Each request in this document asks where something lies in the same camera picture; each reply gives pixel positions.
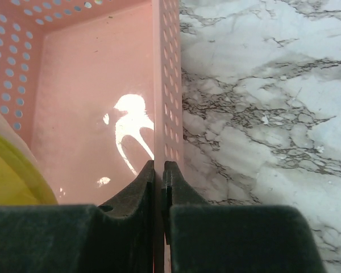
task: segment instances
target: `gray marble vein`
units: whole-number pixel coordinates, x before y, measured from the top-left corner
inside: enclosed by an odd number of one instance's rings
[[[341,0],[180,2],[186,178],[283,204],[341,272]]]

